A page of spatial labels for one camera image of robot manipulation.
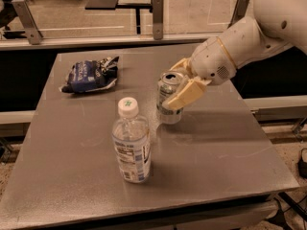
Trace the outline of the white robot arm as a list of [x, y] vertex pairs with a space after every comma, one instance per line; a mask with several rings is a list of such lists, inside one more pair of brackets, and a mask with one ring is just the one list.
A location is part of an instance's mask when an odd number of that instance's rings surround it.
[[254, 0], [253, 16], [205, 40], [172, 67], [183, 80], [162, 106], [181, 109], [199, 99], [208, 85], [222, 84], [243, 66], [291, 46], [307, 53], [307, 0]]

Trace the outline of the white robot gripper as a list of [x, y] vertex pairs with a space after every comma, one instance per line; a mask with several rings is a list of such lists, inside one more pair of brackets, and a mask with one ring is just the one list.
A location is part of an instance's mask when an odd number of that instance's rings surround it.
[[237, 72], [233, 59], [218, 37], [204, 41], [190, 59], [182, 58], [170, 70], [186, 76], [175, 93], [162, 103], [162, 106], [169, 110], [182, 109], [193, 103], [203, 95], [209, 84], [223, 84]]

